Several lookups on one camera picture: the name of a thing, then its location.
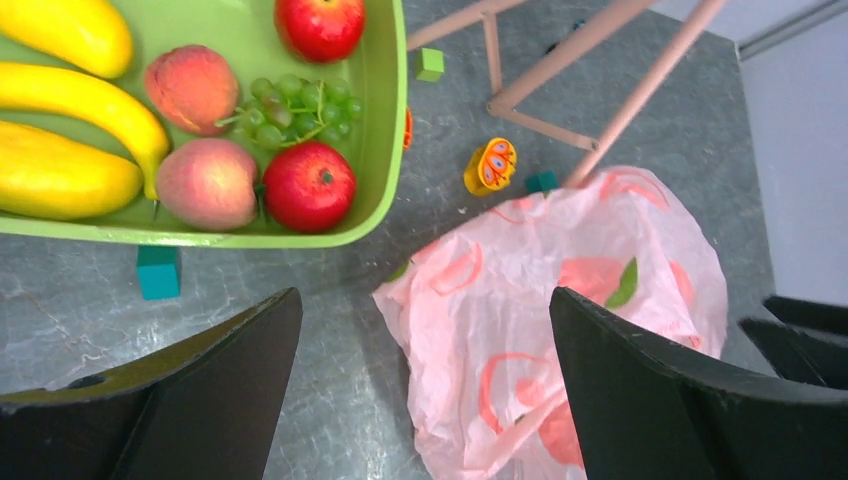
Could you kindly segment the pink plastic bag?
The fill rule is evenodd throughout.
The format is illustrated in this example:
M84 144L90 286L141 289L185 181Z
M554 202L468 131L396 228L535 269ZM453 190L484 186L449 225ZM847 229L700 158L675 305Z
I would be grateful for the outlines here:
M435 479L581 479L549 303L568 287L718 357L728 295L714 248L650 171L504 202L415 253L373 299L410 370L414 444Z

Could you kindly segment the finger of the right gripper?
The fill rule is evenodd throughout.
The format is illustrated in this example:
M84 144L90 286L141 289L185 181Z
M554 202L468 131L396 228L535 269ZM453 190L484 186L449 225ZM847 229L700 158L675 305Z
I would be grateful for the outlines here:
M763 306L780 321L836 335L847 334L847 307L771 295Z
M739 326L781 378L847 389L845 335L758 319Z

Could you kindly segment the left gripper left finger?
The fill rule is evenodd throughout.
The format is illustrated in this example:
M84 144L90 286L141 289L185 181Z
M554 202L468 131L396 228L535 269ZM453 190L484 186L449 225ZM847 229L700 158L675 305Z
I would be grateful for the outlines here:
M259 479L298 346L294 288L58 390L1 398L5 479Z

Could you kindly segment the yellow fruit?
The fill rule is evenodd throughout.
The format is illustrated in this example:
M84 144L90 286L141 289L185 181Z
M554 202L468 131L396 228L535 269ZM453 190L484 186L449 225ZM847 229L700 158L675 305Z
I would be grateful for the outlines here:
M1 34L96 76L130 67L134 45L124 16L102 0L1 0Z

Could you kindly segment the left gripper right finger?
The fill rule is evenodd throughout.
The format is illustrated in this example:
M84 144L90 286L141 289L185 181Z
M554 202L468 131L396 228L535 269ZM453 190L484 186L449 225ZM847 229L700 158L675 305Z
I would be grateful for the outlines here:
M552 294L555 346L591 479L843 479L847 389L743 369Z

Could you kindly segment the yellow fake banana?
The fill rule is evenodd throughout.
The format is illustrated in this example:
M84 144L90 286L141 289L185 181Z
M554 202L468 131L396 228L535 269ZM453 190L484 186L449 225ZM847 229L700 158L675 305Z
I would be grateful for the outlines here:
M121 88L66 68L3 61L1 107L72 117L110 133L141 168L145 197L159 199L156 176L169 138L158 118Z

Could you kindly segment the red fruit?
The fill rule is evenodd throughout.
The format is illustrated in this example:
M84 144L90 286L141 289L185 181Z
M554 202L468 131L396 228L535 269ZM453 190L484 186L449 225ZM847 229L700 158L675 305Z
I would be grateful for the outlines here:
M363 0L277 0L274 25L281 42L311 63L329 64L349 57L363 35Z

